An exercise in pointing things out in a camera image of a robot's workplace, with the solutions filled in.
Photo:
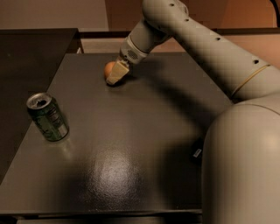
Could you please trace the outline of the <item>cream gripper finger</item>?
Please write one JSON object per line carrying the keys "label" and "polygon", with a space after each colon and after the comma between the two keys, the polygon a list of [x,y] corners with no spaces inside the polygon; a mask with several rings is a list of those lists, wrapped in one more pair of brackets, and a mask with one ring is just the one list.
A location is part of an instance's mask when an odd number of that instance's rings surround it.
{"label": "cream gripper finger", "polygon": [[109,85],[115,85],[118,81],[120,81],[128,72],[130,68],[127,64],[122,61],[115,61],[115,65],[112,69],[112,74],[114,79],[105,79]]}

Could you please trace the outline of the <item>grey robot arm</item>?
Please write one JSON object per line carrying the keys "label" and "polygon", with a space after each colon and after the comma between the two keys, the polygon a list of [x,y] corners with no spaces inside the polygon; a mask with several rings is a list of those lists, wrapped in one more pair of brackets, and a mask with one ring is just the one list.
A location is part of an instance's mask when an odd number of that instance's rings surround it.
{"label": "grey robot arm", "polygon": [[203,224],[280,224],[279,70],[190,18],[179,0],[143,0],[142,12],[106,82],[175,38],[233,102],[204,140]]}

